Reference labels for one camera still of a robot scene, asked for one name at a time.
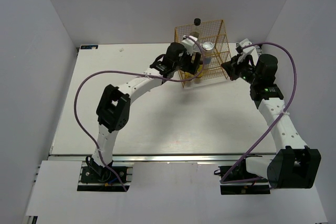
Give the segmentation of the small yellow label bottle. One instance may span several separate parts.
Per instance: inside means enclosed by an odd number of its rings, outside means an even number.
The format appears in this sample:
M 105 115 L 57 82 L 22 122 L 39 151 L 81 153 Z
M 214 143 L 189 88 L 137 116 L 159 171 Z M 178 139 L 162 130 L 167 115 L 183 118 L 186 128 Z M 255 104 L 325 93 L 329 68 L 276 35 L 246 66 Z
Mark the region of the small yellow label bottle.
M 203 76 L 203 64 L 199 65 L 199 68 L 197 70 L 197 79 L 200 79 Z
M 195 64 L 195 63 L 198 63 L 198 61 L 199 61 L 199 53 L 194 52 L 191 56 L 191 63 Z

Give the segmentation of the dark sauce bottle red label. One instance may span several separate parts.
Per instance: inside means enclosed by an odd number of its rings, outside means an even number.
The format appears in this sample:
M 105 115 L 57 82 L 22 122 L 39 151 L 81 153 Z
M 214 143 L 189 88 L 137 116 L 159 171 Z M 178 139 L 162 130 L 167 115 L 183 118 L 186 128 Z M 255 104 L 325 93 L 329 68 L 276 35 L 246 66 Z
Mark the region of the dark sauce bottle red label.
M 195 18 L 192 33 L 191 33 L 193 37 L 199 38 L 201 36 L 200 25 L 201 25 L 201 20 L 199 18 Z

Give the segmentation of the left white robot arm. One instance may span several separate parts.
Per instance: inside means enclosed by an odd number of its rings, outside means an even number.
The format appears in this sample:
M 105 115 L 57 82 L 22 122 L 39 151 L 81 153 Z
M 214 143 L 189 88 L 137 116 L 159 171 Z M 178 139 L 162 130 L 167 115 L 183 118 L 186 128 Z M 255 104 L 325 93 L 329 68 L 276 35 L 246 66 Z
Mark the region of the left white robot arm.
M 196 75 L 200 65 L 202 48 L 197 38 L 188 36 L 181 42 L 173 42 L 165 54 L 155 61 L 142 74 L 119 86 L 105 87 L 96 114 L 98 116 L 99 133 L 97 144 L 87 165 L 93 176 L 101 182 L 110 178 L 112 152 L 119 131 L 126 126 L 131 104 L 150 90 L 173 81 L 178 70 Z

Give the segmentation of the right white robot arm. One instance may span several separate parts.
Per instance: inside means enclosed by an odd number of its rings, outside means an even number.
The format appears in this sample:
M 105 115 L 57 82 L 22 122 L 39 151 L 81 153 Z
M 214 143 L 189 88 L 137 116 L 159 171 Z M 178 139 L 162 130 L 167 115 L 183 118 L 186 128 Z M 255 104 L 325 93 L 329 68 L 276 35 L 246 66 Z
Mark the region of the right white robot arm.
M 264 117 L 275 146 L 273 158 L 247 155 L 238 165 L 238 177 L 247 182 L 253 177 L 268 180 L 276 188 L 308 189 L 314 184 L 321 155 L 309 148 L 285 112 L 284 96 L 275 84 L 278 60 L 275 56 L 262 54 L 253 63 L 250 55 L 242 62 L 239 56 L 222 64 L 231 80 L 242 78 L 250 84 L 250 96 L 257 110 Z

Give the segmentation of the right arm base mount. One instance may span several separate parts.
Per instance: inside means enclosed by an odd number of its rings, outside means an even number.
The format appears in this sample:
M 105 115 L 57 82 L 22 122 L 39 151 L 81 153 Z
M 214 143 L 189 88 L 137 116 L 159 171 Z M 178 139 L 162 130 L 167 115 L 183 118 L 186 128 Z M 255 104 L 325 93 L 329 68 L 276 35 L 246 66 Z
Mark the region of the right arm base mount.
M 226 177 L 224 182 L 220 184 L 221 195 L 270 195 L 271 187 L 268 179 L 251 173 L 247 170 L 247 160 L 257 161 L 257 165 L 261 164 L 261 168 L 271 162 L 273 156 L 269 155 L 248 155 L 241 161 Z

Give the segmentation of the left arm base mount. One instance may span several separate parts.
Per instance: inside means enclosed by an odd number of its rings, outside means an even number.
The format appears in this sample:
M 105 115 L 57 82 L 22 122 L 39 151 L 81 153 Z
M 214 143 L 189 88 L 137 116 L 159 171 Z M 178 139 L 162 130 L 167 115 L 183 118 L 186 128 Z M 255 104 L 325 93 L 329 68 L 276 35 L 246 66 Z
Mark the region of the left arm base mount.
M 77 191 L 126 192 L 132 180 L 132 167 L 111 166 L 117 175 L 106 167 L 99 166 L 91 156 L 87 156 L 82 165 Z

